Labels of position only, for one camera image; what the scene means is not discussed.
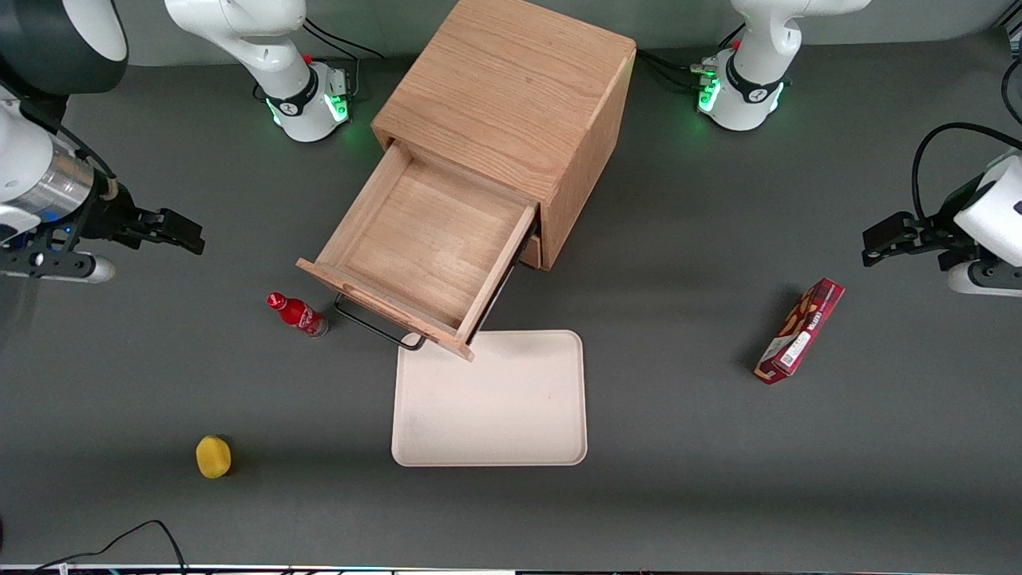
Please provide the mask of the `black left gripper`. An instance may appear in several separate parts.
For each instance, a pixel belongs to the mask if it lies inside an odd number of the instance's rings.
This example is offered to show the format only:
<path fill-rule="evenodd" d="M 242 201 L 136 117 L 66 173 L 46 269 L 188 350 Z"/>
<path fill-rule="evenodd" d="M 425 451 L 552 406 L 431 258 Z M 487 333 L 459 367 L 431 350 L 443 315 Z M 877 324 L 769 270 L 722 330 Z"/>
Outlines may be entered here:
<path fill-rule="evenodd" d="M 921 243 L 936 251 L 942 272 L 973 262 L 973 240 L 956 222 L 961 210 L 939 210 L 930 215 L 917 213 L 923 227 Z M 915 255 L 920 244 L 919 226 L 910 212 L 895 212 L 862 233 L 862 265 L 872 267 L 890 257 Z"/>

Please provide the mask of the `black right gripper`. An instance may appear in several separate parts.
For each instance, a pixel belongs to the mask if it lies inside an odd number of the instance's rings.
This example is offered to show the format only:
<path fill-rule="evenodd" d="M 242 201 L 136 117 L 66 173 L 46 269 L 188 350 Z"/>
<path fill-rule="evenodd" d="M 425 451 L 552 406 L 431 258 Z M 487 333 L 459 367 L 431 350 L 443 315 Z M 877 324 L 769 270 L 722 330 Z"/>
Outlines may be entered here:
<path fill-rule="evenodd" d="M 112 199 L 105 199 L 109 182 L 94 182 L 89 196 L 76 221 L 77 240 L 107 240 L 138 250 L 143 241 L 171 244 L 192 254 L 204 254 L 202 227 L 187 217 L 161 208 L 151 212 L 138 208 L 131 193 L 121 184 L 114 185 Z"/>

